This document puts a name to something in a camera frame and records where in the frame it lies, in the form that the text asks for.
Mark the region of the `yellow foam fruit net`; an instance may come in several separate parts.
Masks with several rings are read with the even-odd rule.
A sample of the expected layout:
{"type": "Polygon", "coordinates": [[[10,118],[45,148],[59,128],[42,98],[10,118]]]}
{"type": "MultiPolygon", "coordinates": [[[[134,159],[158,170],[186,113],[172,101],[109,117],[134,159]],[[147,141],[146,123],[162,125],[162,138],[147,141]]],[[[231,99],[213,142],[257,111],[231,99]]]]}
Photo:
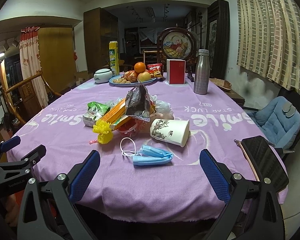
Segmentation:
{"type": "Polygon", "coordinates": [[[93,132],[97,134],[97,139],[89,141],[89,144],[99,143],[105,145],[108,144],[114,136],[110,128],[110,123],[101,119],[98,119],[93,125],[93,132]]]}

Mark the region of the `orange medicine box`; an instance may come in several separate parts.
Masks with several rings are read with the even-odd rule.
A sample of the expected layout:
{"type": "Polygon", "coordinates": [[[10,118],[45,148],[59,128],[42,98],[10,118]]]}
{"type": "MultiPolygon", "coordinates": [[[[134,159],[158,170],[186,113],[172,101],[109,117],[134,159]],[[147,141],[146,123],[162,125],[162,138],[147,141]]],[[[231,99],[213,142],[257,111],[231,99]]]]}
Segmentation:
{"type": "Polygon", "coordinates": [[[115,131],[131,119],[126,115],[126,100],[122,99],[101,118],[101,124],[109,125],[109,128],[115,131]]]}

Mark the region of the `clear bowl red scraps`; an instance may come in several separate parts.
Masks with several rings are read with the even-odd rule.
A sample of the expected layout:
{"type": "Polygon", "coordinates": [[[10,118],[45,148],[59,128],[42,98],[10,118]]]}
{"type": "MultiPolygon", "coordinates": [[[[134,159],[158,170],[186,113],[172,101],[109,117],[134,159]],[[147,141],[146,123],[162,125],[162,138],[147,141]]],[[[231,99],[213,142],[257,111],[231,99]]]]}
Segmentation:
{"type": "Polygon", "coordinates": [[[125,124],[120,126],[117,131],[123,136],[123,137],[134,137],[139,133],[139,131],[143,128],[143,121],[131,118],[129,121],[127,121],[125,124]]]}

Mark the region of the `silver red snack wrapper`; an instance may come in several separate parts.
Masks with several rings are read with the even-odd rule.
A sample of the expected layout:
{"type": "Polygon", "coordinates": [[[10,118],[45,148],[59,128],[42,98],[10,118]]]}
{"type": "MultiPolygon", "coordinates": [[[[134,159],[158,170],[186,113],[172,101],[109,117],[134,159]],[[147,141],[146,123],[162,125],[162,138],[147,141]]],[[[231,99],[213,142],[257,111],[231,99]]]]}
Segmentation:
{"type": "Polygon", "coordinates": [[[151,101],[147,88],[139,83],[132,88],[125,98],[125,115],[150,122],[151,101]]]}

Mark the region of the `clear plastic bag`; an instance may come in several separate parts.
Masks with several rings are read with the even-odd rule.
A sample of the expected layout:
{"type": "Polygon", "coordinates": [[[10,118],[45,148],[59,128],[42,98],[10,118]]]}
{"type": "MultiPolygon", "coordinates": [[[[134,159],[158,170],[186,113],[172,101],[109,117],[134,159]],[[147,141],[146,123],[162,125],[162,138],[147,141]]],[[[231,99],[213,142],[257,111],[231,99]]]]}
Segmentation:
{"type": "Polygon", "coordinates": [[[151,117],[158,119],[174,119],[174,114],[170,103],[159,100],[157,95],[150,95],[150,100],[152,103],[151,108],[153,110],[151,117]]]}

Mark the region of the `red white door curtain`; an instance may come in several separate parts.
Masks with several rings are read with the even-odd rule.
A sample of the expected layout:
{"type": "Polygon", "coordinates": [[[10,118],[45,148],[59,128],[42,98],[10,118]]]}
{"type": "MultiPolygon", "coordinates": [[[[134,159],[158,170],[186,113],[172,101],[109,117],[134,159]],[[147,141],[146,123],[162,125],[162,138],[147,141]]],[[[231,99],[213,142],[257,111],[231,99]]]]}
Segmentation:
{"type": "MultiPolygon", "coordinates": [[[[38,74],[42,70],[39,56],[38,30],[39,27],[27,27],[21,30],[19,55],[24,80],[38,74]]],[[[48,105],[48,97],[42,78],[34,78],[32,84],[39,105],[41,108],[45,108],[48,105]]]]}

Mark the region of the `blue face mask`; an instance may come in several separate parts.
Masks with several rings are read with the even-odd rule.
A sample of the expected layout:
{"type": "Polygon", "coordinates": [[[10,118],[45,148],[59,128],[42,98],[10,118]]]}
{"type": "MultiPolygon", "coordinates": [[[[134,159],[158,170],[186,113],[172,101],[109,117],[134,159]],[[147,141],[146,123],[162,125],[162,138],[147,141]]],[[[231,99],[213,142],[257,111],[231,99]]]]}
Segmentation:
{"type": "Polygon", "coordinates": [[[137,151],[134,140],[129,137],[125,137],[120,141],[120,150],[122,156],[130,158],[134,166],[161,166],[170,163],[173,159],[173,153],[149,145],[142,145],[137,151]],[[132,151],[123,149],[125,140],[132,143],[132,151]]]}

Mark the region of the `blue cushioned chair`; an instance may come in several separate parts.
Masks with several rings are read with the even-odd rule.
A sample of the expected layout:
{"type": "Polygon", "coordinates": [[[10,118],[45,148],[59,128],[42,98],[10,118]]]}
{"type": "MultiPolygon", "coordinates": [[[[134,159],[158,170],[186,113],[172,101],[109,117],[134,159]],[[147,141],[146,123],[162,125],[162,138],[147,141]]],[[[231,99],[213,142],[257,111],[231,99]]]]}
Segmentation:
{"type": "Polygon", "coordinates": [[[300,94],[281,88],[264,108],[243,107],[280,157],[294,152],[300,140],[300,94]]]}

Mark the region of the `white ceramic lidded jar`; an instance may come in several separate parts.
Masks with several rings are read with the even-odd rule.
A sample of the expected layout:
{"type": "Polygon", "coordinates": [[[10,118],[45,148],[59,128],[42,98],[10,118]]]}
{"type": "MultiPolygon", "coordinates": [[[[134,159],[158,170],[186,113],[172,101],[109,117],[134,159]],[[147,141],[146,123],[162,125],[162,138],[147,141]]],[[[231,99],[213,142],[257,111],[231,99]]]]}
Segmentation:
{"type": "Polygon", "coordinates": [[[96,84],[107,83],[113,77],[113,72],[108,68],[99,69],[94,73],[96,84]]]}

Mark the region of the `white printed paper cup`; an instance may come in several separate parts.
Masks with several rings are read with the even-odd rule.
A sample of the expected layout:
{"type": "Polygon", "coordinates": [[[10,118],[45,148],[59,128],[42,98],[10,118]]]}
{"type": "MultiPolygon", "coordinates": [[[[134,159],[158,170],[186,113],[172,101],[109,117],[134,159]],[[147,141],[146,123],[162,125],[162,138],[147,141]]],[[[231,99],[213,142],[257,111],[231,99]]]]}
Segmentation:
{"type": "Polygon", "coordinates": [[[189,120],[155,119],[150,127],[152,138],[180,147],[186,145],[189,132],[189,120]]]}

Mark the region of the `blue fruit plate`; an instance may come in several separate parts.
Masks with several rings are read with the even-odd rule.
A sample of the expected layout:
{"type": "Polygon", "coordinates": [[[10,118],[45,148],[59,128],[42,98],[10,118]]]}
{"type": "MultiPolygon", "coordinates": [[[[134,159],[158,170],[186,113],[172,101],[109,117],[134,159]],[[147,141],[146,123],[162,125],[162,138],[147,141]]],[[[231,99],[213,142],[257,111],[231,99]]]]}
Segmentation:
{"type": "MultiPolygon", "coordinates": [[[[117,87],[136,87],[139,82],[136,81],[136,82],[130,82],[128,80],[126,80],[125,83],[123,83],[122,81],[124,80],[124,76],[123,75],[117,75],[117,76],[114,76],[112,77],[110,80],[109,80],[109,84],[112,85],[112,86],[117,86],[117,87]]],[[[151,85],[153,83],[157,82],[157,78],[152,78],[148,81],[143,81],[141,82],[143,85],[151,85]]]]}

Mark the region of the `pomegranate fruit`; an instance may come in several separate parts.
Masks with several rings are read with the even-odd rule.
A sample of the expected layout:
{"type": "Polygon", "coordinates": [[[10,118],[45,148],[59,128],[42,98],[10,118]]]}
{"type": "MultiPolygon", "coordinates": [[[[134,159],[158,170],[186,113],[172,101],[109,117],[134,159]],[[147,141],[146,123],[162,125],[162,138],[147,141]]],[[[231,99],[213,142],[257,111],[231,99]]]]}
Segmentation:
{"type": "Polygon", "coordinates": [[[130,70],[125,72],[125,79],[131,83],[135,83],[138,81],[138,73],[134,70],[130,70]]]}

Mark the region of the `yellow green tall can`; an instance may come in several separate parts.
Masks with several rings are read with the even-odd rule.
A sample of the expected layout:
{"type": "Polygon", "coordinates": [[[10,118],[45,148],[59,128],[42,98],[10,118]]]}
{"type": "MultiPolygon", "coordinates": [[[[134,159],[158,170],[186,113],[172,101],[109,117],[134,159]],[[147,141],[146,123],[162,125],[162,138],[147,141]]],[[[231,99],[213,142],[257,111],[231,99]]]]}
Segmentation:
{"type": "Polygon", "coordinates": [[[118,48],[117,41],[109,42],[109,63],[114,76],[117,76],[120,73],[118,48]]]}

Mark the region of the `yellow red apple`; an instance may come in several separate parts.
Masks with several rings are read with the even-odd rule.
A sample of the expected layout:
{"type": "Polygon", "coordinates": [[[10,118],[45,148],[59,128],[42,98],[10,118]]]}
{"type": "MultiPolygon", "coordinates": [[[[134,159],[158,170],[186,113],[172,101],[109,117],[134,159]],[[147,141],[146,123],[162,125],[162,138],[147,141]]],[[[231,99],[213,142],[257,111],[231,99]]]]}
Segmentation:
{"type": "Polygon", "coordinates": [[[149,81],[151,78],[151,74],[147,71],[144,71],[138,74],[137,80],[139,82],[146,82],[149,81]]]}

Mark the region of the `red snack packet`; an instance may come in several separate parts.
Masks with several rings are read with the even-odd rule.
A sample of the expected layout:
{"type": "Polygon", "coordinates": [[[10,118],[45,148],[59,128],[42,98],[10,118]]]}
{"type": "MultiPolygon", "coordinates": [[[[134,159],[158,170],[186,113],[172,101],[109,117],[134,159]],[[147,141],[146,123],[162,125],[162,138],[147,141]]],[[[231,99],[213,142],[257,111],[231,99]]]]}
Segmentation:
{"type": "Polygon", "coordinates": [[[147,65],[148,72],[153,78],[162,78],[162,63],[148,64],[147,65]]]}

